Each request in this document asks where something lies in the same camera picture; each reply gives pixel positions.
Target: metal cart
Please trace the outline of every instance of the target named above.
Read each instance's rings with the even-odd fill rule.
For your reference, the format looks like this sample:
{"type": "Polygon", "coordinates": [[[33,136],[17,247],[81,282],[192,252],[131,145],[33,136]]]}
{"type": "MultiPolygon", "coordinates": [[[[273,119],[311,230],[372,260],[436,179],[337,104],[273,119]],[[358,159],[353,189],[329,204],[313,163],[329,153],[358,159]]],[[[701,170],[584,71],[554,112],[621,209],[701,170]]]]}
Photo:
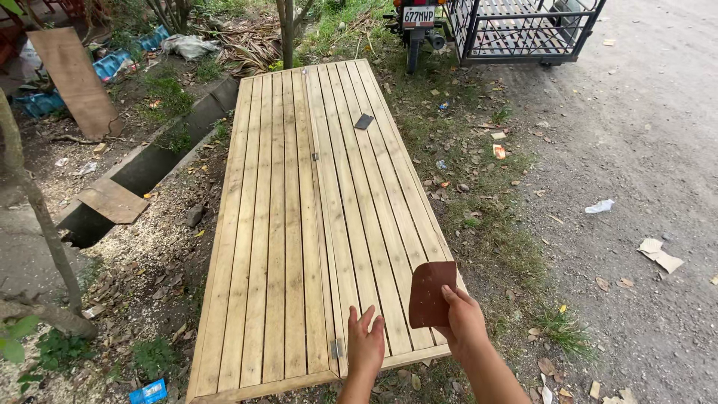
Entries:
{"type": "Polygon", "coordinates": [[[462,65],[575,62],[606,0],[450,0],[462,65]]]}

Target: white plastic bag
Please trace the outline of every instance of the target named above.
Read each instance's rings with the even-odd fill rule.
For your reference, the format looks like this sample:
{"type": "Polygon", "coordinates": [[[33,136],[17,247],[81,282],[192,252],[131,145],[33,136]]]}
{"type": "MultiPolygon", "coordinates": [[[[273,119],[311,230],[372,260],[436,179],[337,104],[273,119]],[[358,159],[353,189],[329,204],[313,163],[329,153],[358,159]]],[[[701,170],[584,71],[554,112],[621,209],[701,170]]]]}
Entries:
{"type": "Polygon", "coordinates": [[[219,41],[203,41],[196,35],[175,34],[162,40],[162,52],[178,53],[185,60],[194,60],[219,50],[219,41]]]}
{"type": "Polygon", "coordinates": [[[584,209],[584,211],[587,214],[597,214],[599,212],[606,212],[611,210],[611,205],[613,205],[615,202],[611,199],[606,199],[605,201],[600,201],[599,203],[596,203],[593,206],[589,206],[588,208],[584,209]]]}

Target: wooden table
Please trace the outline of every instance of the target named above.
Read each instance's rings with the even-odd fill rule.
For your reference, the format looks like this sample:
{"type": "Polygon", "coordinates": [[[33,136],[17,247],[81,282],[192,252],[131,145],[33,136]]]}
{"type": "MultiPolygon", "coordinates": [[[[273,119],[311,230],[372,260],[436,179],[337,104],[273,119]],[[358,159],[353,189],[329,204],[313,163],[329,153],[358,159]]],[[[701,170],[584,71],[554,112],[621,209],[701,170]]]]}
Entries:
{"type": "Polygon", "coordinates": [[[412,269],[450,260],[366,60],[244,78],[186,402],[346,377],[351,305],[386,319],[384,369],[448,355],[408,307],[412,269]]]}

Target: wooden board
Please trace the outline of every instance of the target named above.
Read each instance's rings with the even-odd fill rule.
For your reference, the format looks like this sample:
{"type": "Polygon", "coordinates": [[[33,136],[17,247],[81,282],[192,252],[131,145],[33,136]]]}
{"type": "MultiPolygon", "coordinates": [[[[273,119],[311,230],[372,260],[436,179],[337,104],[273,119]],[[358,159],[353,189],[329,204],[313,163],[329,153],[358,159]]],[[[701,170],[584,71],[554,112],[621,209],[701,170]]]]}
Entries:
{"type": "Polygon", "coordinates": [[[85,137],[119,136],[122,121],[75,29],[31,31],[27,37],[85,137]]]}
{"type": "Polygon", "coordinates": [[[115,224],[130,224],[149,203],[122,185],[100,178],[78,194],[78,199],[115,224]]]}
{"type": "Polygon", "coordinates": [[[383,369],[448,355],[408,326],[413,268],[452,256],[367,61],[245,78],[236,111],[187,402],[346,377],[350,306],[385,317],[383,369]]]}

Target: dirt road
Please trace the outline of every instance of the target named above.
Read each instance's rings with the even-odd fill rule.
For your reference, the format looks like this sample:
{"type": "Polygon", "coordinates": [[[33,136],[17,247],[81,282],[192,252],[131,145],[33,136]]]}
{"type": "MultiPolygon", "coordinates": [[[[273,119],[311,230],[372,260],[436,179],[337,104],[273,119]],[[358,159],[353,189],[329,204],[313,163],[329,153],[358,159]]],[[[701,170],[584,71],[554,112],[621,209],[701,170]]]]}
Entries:
{"type": "Polygon", "coordinates": [[[640,403],[715,403],[718,5],[609,0],[602,15],[578,63],[488,71],[521,120],[554,128],[532,129],[551,143],[532,137],[541,157],[526,182],[547,192],[527,190],[529,225],[551,243],[558,291],[605,348],[597,369],[578,369],[580,387],[595,378],[602,397],[628,386],[640,403]],[[608,198],[611,212],[583,212],[608,198]],[[662,235],[686,261],[671,275],[636,251],[662,235]],[[621,277],[635,286],[619,288],[621,277]]]}

